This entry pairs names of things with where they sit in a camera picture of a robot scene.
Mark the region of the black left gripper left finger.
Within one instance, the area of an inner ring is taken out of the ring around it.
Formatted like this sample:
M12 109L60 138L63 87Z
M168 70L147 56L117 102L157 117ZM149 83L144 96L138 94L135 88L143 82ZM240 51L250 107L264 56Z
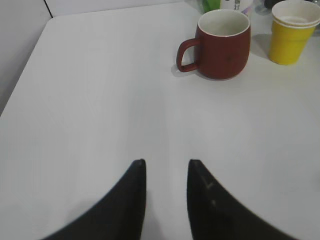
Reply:
M116 185L92 208L47 240L139 240L147 199L147 167L134 160Z

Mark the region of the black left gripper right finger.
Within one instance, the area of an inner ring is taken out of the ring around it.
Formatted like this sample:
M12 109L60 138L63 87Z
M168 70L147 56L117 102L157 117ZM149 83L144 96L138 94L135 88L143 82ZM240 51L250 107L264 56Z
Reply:
M187 212L194 240L291 240L234 198L198 159L187 173Z

